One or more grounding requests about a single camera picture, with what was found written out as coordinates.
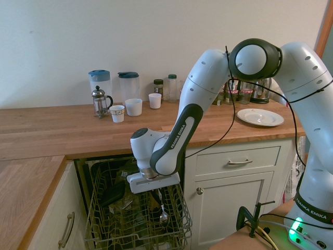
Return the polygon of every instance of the white plate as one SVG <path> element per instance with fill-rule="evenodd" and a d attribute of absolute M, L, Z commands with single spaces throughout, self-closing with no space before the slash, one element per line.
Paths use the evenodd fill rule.
<path fill-rule="evenodd" d="M 243 121 L 260 126 L 278 126 L 285 120 L 277 113 L 257 108 L 242 109 L 237 113 L 237 117 Z"/>

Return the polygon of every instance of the blue lid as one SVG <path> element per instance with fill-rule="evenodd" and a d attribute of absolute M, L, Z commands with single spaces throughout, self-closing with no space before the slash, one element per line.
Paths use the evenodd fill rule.
<path fill-rule="evenodd" d="M 98 69 L 90 71 L 89 73 L 89 80 L 91 82 L 105 82 L 110 80 L 110 71 Z"/>
<path fill-rule="evenodd" d="M 119 78 L 136 78 L 139 77 L 137 72 L 119 72 Z"/>

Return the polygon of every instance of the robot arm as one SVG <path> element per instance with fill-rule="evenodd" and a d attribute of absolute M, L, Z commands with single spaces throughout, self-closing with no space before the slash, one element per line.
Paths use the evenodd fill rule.
<path fill-rule="evenodd" d="M 326 249 L 333 249 L 333 85 L 332 76 L 321 59 L 306 44 L 295 42 L 278 48 L 264 40 L 248 39 L 230 54 L 217 49 L 206 51 L 194 65 L 185 82 L 178 117 L 171 133 L 149 129 L 136 131 L 131 138 L 140 173 L 127 177 L 133 193 L 179 182 L 181 157 L 198 123 L 223 84 L 228 68 L 243 81 L 273 77 L 290 102 L 319 89 L 324 91 L 292 104 L 311 142 L 308 165 L 296 203 L 288 217 L 302 232 Z M 286 225 L 294 227 L 293 221 Z M 303 250 L 317 249 L 309 241 L 289 231 L 290 241 Z"/>

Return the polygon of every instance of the dishwasher rack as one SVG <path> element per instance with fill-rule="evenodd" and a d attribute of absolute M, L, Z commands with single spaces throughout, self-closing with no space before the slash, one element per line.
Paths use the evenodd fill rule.
<path fill-rule="evenodd" d="M 85 231 L 89 250 L 164 250 L 187 246 L 192 221 L 179 184 L 162 188 L 164 207 L 170 218 L 169 224 L 163 227 L 159 222 L 162 210 L 149 191 L 130 193 L 129 204 L 122 198 L 123 209 L 115 211 L 112 205 L 101 207 L 104 190 L 114 185 L 116 176 L 126 169 L 114 168 L 111 161 L 98 164 L 101 166 L 93 173 L 94 189 Z"/>

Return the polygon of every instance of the white cup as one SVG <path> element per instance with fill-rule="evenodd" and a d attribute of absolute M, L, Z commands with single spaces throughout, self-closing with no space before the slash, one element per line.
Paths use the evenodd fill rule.
<path fill-rule="evenodd" d="M 124 121 L 125 107 L 123 105 L 114 105 L 109 108 L 112 114 L 113 122 L 122 122 Z"/>
<path fill-rule="evenodd" d="M 141 99 L 128 99 L 125 101 L 127 114 L 129 116 L 139 116 L 142 113 L 142 100 Z"/>
<path fill-rule="evenodd" d="M 159 93 L 149 94 L 149 104 L 150 108 L 156 109 L 161 107 L 161 97 L 162 95 Z"/>

